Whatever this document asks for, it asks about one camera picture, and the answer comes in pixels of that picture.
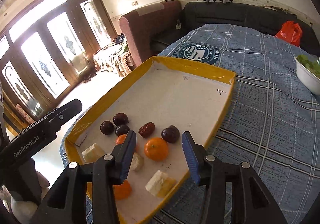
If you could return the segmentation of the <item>white gloved hand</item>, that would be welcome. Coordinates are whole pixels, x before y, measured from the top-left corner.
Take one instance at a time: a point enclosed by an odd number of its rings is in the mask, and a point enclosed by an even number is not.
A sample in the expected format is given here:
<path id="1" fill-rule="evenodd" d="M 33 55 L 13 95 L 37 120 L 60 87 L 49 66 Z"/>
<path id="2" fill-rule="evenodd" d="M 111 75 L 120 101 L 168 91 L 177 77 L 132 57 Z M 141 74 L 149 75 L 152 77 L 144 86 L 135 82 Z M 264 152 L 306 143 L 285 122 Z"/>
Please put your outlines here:
<path id="1" fill-rule="evenodd" d="M 49 191 L 50 183 L 46 177 L 36 171 L 37 179 L 41 187 L 41 201 Z M 6 210 L 20 223 L 30 223 L 38 205 L 30 201 L 15 201 L 5 186 L 1 187 L 1 202 Z"/>

